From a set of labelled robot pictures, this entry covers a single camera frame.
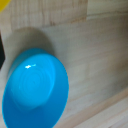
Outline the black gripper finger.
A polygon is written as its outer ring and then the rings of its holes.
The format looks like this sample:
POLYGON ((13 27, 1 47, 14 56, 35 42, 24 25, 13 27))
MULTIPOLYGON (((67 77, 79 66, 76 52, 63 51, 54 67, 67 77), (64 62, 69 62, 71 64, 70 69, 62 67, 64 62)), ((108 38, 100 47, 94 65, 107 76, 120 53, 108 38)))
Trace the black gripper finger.
POLYGON ((0 34, 0 70, 2 68, 4 61, 5 61, 5 52, 4 52, 3 42, 0 34))

